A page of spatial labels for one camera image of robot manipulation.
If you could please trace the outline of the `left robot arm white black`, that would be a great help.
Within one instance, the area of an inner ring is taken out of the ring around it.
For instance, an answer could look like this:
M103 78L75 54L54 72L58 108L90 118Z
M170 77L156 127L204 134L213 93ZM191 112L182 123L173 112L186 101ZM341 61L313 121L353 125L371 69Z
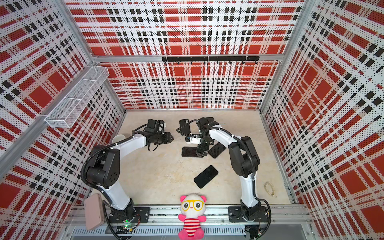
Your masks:
M165 127L163 120L149 119L146 124L133 130L128 138L107 146L97 145L82 166L82 181L102 193L114 210L130 212L133 200L119 183L121 159L151 144L170 144L174 138L165 131Z

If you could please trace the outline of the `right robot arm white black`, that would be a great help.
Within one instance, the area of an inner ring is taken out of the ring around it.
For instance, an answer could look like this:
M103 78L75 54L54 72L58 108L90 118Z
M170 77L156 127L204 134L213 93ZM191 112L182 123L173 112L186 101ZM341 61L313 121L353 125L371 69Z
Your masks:
M179 124L177 132L185 137L187 143L196 145L189 150L192 155L202 158L210 154L216 158L224 150L229 151L231 166L241 181L241 205L246 210L259 205L256 178L260 158L252 139L230 133L213 117L191 121L182 119Z

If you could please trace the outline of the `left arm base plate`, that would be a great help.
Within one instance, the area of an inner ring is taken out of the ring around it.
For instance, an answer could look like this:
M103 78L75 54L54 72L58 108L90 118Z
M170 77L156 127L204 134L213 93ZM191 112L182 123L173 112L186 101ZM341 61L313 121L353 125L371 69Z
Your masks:
M111 224L136 224L147 223L150 216L149 207L134 207L131 210L115 210L111 208L111 212L107 214L108 220Z

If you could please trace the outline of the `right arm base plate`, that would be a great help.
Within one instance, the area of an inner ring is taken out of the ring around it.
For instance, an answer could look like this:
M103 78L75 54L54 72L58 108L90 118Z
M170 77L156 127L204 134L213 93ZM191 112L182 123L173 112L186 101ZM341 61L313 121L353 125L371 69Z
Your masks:
M270 219L267 207L254 206L247 208L245 206L228 207L229 221L231 223L267 223Z

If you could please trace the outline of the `black phone case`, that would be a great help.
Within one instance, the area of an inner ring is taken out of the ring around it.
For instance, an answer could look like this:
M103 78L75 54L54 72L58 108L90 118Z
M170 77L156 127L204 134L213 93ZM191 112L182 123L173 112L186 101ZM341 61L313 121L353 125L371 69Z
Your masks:
M179 125L180 125L180 133L181 133L181 135L188 136L188 135L191 134L189 119L181 119L181 120L179 120Z

